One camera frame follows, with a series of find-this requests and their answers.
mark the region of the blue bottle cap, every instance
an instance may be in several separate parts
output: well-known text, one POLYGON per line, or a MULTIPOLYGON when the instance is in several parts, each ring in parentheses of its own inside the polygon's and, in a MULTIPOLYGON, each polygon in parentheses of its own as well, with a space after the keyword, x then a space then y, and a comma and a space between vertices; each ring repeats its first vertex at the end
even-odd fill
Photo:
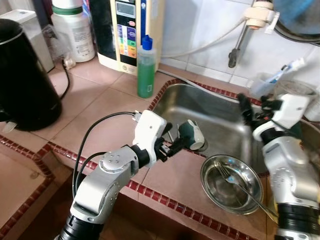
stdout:
POLYGON ((144 50, 151 50, 152 49, 152 38, 149 37, 149 35, 145 35, 145 37, 142 39, 142 48, 144 50))

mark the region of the countertop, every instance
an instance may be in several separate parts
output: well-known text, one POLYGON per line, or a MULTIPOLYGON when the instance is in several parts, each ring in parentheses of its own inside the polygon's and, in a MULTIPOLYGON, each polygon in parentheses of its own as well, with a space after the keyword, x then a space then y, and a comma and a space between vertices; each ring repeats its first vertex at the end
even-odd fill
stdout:
MULTIPOLYGON (((160 65, 160 68, 189 80, 229 92, 248 93, 247 89, 231 83, 163 64, 160 65)), ((89 62, 78 63, 69 72, 71 87, 62 100, 62 115, 54 124, 39 131, 14 130, 2 135, 34 152, 51 142, 77 153, 85 132, 96 120, 120 111, 138 110, 142 112, 149 107, 162 86, 167 81, 174 79, 157 72, 154 94, 145 99, 137 96, 135 76, 102 66, 97 58, 89 62)), ((62 66, 57 63, 49 76, 56 91, 61 94, 67 86, 62 66)), ((119 116, 100 123, 89 135, 82 156, 89 157, 96 152, 113 151, 123 145, 131 145, 135 126, 136 123, 129 116, 119 116)), ((235 215, 217 207, 206 196, 200 180, 200 168, 204 160, 202 156, 183 150, 165 163, 159 161, 151 169, 142 168, 133 181, 222 223, 222 227, 226 225, 239 231, 240 233, 237 233, 236 236, 233 236, 231 232, 223 232, 222 229, 219 232, 223 234, 220 234, 208 227, 211 222, 203 224, 203 219, 195 220, 195 217, 186 217, 177 210, 169 208, 170 203, 165 206, 160 204, 160 201, 152 200, 152 197, 146 197, 146 194, 140 194, 128 187, 122 192, 214 240, 242 240, 245 239, 242 233, 258 240, 273 239, 275 225, 260 209, 246 216, 235 215)), ((271 192, 268 179, 265 177, 261 181, 266 200, 271 192)))

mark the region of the green mug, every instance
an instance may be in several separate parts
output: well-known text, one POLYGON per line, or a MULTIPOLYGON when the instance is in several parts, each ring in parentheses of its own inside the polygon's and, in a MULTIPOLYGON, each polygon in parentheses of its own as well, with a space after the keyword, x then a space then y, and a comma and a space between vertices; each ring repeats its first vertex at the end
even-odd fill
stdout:
POLYGON ((187 137, 186 147, 190 150, 198 150, 205 144, 205 137, 195 121, 188 119, 178 129, 180 137, 187 137))

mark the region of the metal bowl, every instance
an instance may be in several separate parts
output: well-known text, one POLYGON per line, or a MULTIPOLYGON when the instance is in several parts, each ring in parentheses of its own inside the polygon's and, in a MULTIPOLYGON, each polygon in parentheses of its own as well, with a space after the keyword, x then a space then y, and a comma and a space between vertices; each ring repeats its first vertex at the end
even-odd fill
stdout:
POLYGON ((208 197, 220 208, 233 214, 247 215, 255 212, 258 205, 237 185, 223 179, 216 168, 218 162, 227 168, 255 199, 263 199, 263 188, 258 175, 244 162, 228 155, 211 156, 202 165, 201 182, 208 197))

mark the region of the stainless steel sink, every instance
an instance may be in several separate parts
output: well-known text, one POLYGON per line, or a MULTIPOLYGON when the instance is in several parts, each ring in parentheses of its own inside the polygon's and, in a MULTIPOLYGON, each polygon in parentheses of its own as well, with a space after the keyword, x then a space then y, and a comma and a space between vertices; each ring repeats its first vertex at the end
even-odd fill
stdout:
POLYGON ((177 124, 188 119, 196 121, 207 141, 201 154, 230 155, 257 173, 267 171, 262 145, 253 139, 250 127, 244 125, 237 101, 179 83, 167 88, 153 111, 173 124, 172 136, 178 135, 177 124))

